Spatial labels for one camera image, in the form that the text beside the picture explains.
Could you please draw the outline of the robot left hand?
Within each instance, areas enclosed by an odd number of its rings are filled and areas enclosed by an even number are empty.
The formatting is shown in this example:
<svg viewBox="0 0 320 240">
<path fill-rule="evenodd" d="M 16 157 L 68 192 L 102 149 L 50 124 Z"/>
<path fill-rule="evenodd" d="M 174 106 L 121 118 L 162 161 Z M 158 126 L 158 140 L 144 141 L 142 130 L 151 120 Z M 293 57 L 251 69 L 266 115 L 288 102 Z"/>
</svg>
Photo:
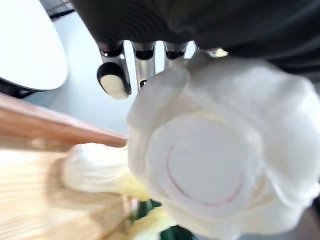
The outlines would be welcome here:
<svg viewBox="0 0 320 240">
<path fill-rule="evenodd" d="M 121 41 L 194 41 L 232 55 L 260 58 L 320 82 L 317 0 L 74 0 L 102 48 Z"/>
</svg>

